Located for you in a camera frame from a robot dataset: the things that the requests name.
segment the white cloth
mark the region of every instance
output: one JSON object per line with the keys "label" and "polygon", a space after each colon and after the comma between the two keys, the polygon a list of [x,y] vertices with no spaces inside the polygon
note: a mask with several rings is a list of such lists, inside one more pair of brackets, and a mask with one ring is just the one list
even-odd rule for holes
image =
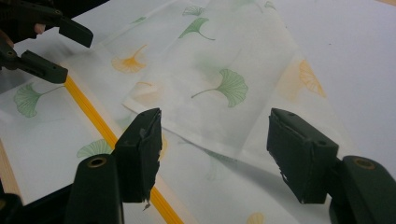
{"label": "white cloth", "polygon": [[266,151],[271,107],[288,109],[328,134],[340,155],[359,153],[273,4],[213,0],[199,16],[189,16],[194,22],[142,70],[127,107],[159,107],[167,130],[275,173]]}

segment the ginkgo leaf print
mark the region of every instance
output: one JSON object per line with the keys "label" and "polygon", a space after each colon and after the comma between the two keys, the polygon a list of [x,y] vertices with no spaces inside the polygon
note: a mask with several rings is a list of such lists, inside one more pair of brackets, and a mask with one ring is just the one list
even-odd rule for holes
{"label": "ginkgo leaf print", "polygon": [[140,71],[142,68],[146,67],[144,63],[139,62],[139,58],[143,57],[141,54],[141,50],[145,47],[146,45],[142,46],[140,49],[138,49],[134,55],[132,55],[129,58],[126,59],[120,59],[118,57],[114,58],[111,61],[111,64],[113,67],[117,70],[119,70],[122,73],[137,73]]}
{"label": "ginkgo leaf print", "polygon": [[95,142],[90,143],[89,145],[82,147],[78,153],[77,157],[91,157],[99,154],[110,154],[112,152],[110,146],[106,142],[105,139],[100,139]]}
{"label": "ginkgo leaf print", "polygon": [[201,14],[205,11],[203,7],[198,7],[198,6],[191,6],[191,7],[186,7],[183,11],[183,16],[201,16]]}
{"label": "ginkgo leaf print", "polygon": [[26,118],[32,118],[37,114],[37,111],[35,111],[35,106],[37,105],[38,99],[40,99],[42,95],[51,91],[55,91],[61,87],[63,86],[46,91],[44,93],[38,93],[33,89],[33,83],[29,83],[17,90],[16,94],[14,95],[14,102],[21,114],[23,114]]}
{"label": "ginkgo leaf print", "polygon": [[264,215],[260,212],[251,214],[247,218],[247,224],[264,224]]}
{"label": "ginkgo leaf print", "polygon": [[215,39],[211,39],[211,38],[206,37],[203,34],[201,34],[201,26],[207,21],[209,21],[208,18],[195,19],[195,21],[193,21],[192,24],[190,24],[190,26],[187,27],[187,29],[183,32],[183,34],[181,34],[178,38],[183,38],[184,35],[189,34],[189,33],[198,33],[199,35],[203,36],[204,38],[206,38],[208,40],[215,40]]}
{"label": "ginkgo leaf print", "polygon": [[139,22],[141,22],[141,21],[143,21],[143,20],[145,20],[145,19],[146,19],[146,17],[140,17],[139,19],[133,21],[132,24],[139,23]]}
{"label": "ginkgo leaf print", "polygon": [[220,91],[227,97],[228,107],[234,107],[243,102],[248,92],[248,86],[245,84],[244,78],[230,69],[222,69],[220,73],[222,75],[222,81],[217,88],[200,91],[191,98],[206,91]]}
{"label": "ginkgo leaf print", "polygon": [[264,5],[264,7],[267,7],[267,8],[273,8],[274,10],[276,10],[276,8],[275,8],[275,6],[274,6],[274,3],[273,2],[271,2],[271,1],[267,1],[267,2],[265,2],[265,5]]}
{"label": "ginkgo leaf print", "polygon": [[311,66],[309,66],[309,63],[306,60],[303,60],[300,63],[300,80],[310,91],[315,92],[322,97],[326,97],[326,94],[315,76],[314,71],[312,71]]}

